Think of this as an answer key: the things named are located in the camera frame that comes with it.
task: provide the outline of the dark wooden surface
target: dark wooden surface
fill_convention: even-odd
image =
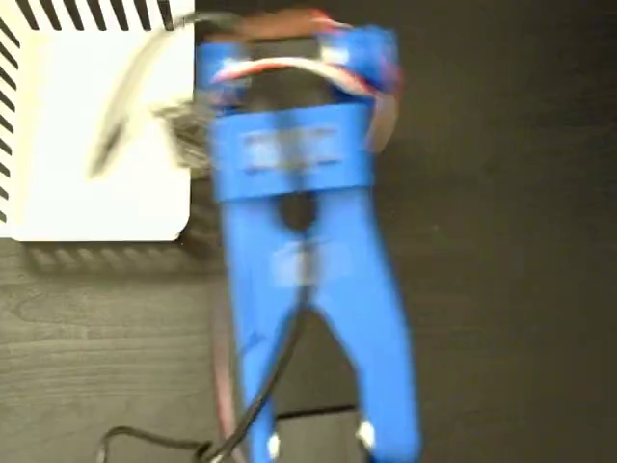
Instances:
[[[376,203],[414,326],[425,462],[615,461],[617,15],[584,3],[331,7],[401,40]],[[220,255],[190,246],[0,241],[2,461],[92,461],[117,423],[215,435],[209,313],[226,294]],[[335,351],[315,323],[282,410],[353,400]]]

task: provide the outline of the clamp jaw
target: clamp jaw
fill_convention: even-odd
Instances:
[[[380,66],[396,60],[393,34],[377,27],[320,33],[330,53],[376,87]],[[236,92],[212,76],[242,58],[235,42],[199,50],[198,86]],[[245,402],[257,394],[293,309],[302,243],[278,216],[276,199],[294,192],[283,169],[281,130],[294,134],[304,160],[304,184],[316,197],[310,227],[318,271],[311,304],[327,321],[357,374],[362,420],[374,432],[372,461],[415,462],[419,454],[413,356],[405,311],[377,230],[371,201],[372,158],[364,144],[371,101],[336,94],[336,104],[243,113],[222,106],[210,125],[213,180],[221,203],[238,355]],[[276,459],[272,404],[249,436],[251,461]],[[285,443],[281,443],[284,452]]]

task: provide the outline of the white device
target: white device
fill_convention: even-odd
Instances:
[[[164,26],[160,0],[146,0],[152,31]],[[77,0],[84,30],[65,2],[29,3],[33,30],[15,0],[0,1],[0,237],[18,241],[170,241],[185,227],[190,172],[175,163],[174,144],[153,106],[193,95],[193,26],[171,34],[143,85],[127,101],[131,123],[101,177],[89,169],[110,98],[154,32],[133,0],[122,2],[124,31],[111,0],[100,0],[106,30],[89,2]],[[167,2],[173,16],[194,0]]]

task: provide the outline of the white cable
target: white cable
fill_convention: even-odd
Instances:
[[[238,79],[254,73],[278,68],[297,68],[319,75],[350,95],[369,96],[375,99],[375,108],[366,134],[366,142],[375,153],[381,152],[396,127],[398,100],[372,88],[345,68],[299,57],[262,58],[254,61],[232,62],[225,65],[212,78],[212,82]]]

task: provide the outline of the black and white striped pattern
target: black and white striped pattern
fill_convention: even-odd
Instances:
[[[14,1],[31,30],[171,29],[170,0],[2,0]]]
[[[9,180],[13,157],[18,52],[21,43],[9,24],[0,17],[0,235],[7,227]]]

